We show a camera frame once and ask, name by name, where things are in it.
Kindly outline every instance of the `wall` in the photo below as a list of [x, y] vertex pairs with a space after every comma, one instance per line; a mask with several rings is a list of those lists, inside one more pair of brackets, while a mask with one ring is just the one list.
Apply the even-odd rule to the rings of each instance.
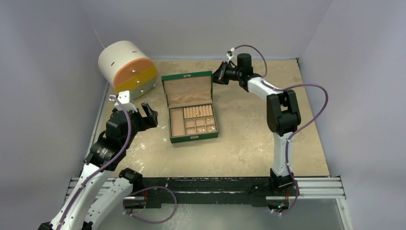
[[83, 0], [106, 46], [130, 40], [150, 58], [221, 59], [231, 47], [246, 43], [256, 46], [268, 58], [299, 57], [330, 3], [331, 0]]
[[[317, 122], [357, 230], [406, 226], [406, 2], [334, 0], [300, 63], [330, 94]], [[308, 89], [315, 113], [322, 94]]]
[[37, 229], [78, 176], [105, 88], [78, 1], [0, 3], [0, 229]]

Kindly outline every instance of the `purple cable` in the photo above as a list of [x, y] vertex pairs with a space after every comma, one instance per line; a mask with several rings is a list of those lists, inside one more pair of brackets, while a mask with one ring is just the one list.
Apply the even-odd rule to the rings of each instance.
[[144, 188], [144, 189], [139, 190], [139, 191], [137, 191], [137, 192], [135, 192], [135, 193], [131, 193], [131, 194], [128, 195], [128, 196], [135, 196], [135, 195], [137, 195], [137, 194], [139, 194], [139, 193], [142, 193], [142, 192], [144, 192], [144, 191], [148, 191], [148, 190], [151, 190], [151, 189], [158, 189], [158, 188], [162, 188], [162, 189], [165, 189], [166, 191], [168, 191], [168, 192], [172, 195], [173, 200], [175, 201], [175, 207], [173, 208], [173, 211], [172, 211], [172, 213], [170, 214], [170, 216], [169, 216], [168, 218], [166, 218], [166, 219], [164, 219], [164, 220], [161, 220], [161, 221], [151, 221], [151, 220], [143, 219], [143, 218], [141, 218], [141, 217], [138, 217], [138, 216], [136, 216], [136, 215], [134, 215], [134, 214], [131, 214], [130, 212], [126, 211], [126, 210], [125, 210], [125, 205], [124, 205], [124, 202], [123, 202], [124, 213], [126, 213], [126, 214], [129, 215], [129, 216], [131, 216], [132, 218], [135, 218], [135, 219], [137, 219], [137, 220], [140, 220], [140, 221], [145, 222], [145, 223], [148, 223], [148, 224], [161, 224], [161, 223], [166, 222], [166, 221], [168, 221], [169, 219], [171, 219], [171, 218], [173, 217], [173, 215], [175, 215], [176, 209], [177, 209], [177, 207], [178, 207], [178, 201], [176, 200], [175, 194], [174, 194], [171, 190], [169, 190], [168, 188], [162, 187], [162, 186], [153, 186], [153, 187], [149, 187], [149, 188]]
[[294, 176], [293, 176], [293, 174], [292, 174], [292, 172], [291, 172], [291, 169], [290, 169], [290, 167], [289, 167], [289, 156], [288, 156], [289, 143], [290, 143], [289, 141], [293, 138], [294, 135], [296, 135], [298, 132], [302, 131], [304, 128], [306, 128], [307, 126], [309, 126], [312, 122], [314, 122], [314, 121], [321, 115], [321, 113], [324, 111], [324, 109], [326, 108], [327, 103], [328, 103], [328, 93], [327, 93], [327, 90], [326, 90], [323, 86], [317, 85], [317, 84], [311, 84], [311, 83], [310, 83], [310, 84], [297, 84], [297, 85], [292, 85], [292, 86], [289, 86], [289, 87], [287, 87], [287, 88], [285, 88], [285, 89], [279, 89], [279, 88], [272, 87], [272, 86], [268, 85], [268, 84], [266, 83], [266, 81], [264, 80], [264, 77], [265, 77], [265, 76], [267, 75], [267, 73], [268, 73], [268, 66], [267, 66], [267, 64], [266, 64], [266, 60], [265, 60], [264, 56], [262, 55], [262, 53], [261, 53], [258, 49], [256, 49], [255, 47], [253, 47], [253, 46], [251, 46], [251, 45], [240, 45], [240, 46], [235, 47], [234, 49], [238, 49], [238, 48], [243, 47], [243, 46], [253, 48], [256, 52], [258, 52], [258, 54], [261, 56], [262, 60], [264, 61], [264, 64], [265, 64], [265, 75], [263, 75], [263, 76], [261, 77], [261, 83], [262, 83], [264, 86], [266, 86], [266, 87], [268, 87], [268, 88], [270, 88], [270, 89], [272, 89], [272, 90], [280, 91], [280, 92], [286, 91], [286, 90], [290, 90], [290, 89], [294, 89], [294, 88], [297, 88], [297, 87], [302, 87], [302, 86], [304, 86], [304, 87], [305, 87], [305, 86], [312, 86], [312, 87], [317, 87], [317, 88], [321, 89], [321, 90], [324, 92], [324, 95], [326, 96], [326, 100], [324, 101], [323, 107], [321, 107], [320, 111], [319, 111], [309, 122], [307, 122], [305, 125], [303, 125], [303, 126], [300, 127], [299, 129], [297, 129], [295, 132], [293, 132], [293, 133], [288, 137], [288, 139], [287, 139], [286, 147], [285, 147], [286, 166], [287, 166], [287, 169], [288, 169], [288, 173], [289, 173], [289, 175], [290, 175], [290, 177], [291, 177], [291, 179], [292, 179], [292, 181], [293, 181], [293, 184], [294, 184], [294, 186], [296, 186], [296, 194], [295, 194], [295, 197], [294, 197], [294, 200], [293, 200], [292, 204], [289, 205], [289, 208], [288, 208], [287, 210], [285, 210], [284, 212], [279, 213], [280, 215], [282, 215], [282, 214], [286, 214], [287, 212], [289, 212], [289, 211], [295, 206], [296, 201], [297, 201], [297, 198], [298, 198], [298, 196], [299, 196], [299, 185], [297, 184], [297, 181], [294, 179]]
[[107, 162], [105, 165], [103, 165], [102, 167], [100, 167], [98, 170], [96, 170], [94, 173], [92, 173], [90, 176], [88, 176], [81, 185], [81, 187], [79, 187], [79, 189], [74, 193], [74, 195], [72, 196], [72, 199], [69, 201], [68, 205], [66, 205], [66, 209], [63, 211], [61, 219], [59, 219], [59, 225], [57, 226], [56, 230], [60, 230], [63, 224], [63, 221], [66, 218], [66, 213], [69, 212], [70, 208], [73, 205], [73, 202], [75, 202], [75, 200], [78, 198], [80, 192], [83, 190], [83, 188], [86, 186], [86, 184], [98, 173], [100, 173], [101, 171], [103, 171], [105, 168], [107, 168], [109, 165], [111, 165], [117, 158], [120, 157], [120, 155], [124, 152], [125, 148], [127, 147], [128, 143], [130, 142], [130, 137], [131, 137], [131, 120], [130, 120], [130, 116], [128, 115], [127, 110], [125, 109], [124, 105], [121, 104], [121, 102], [115, 98], [114, 96], [110, 96], [111, 99], [115, 100], [115, 102], [118, 103], [118, 105], [121, 107], [121, 109], [124, 111], [124, 115], [125, 118], [127, 120], [127, 138], [125, 139], [125, 143], [123, 145], [123, 147], [120, 149], [120, 151], [117, 153], [116, 156], [114, 156], [109, 162]]

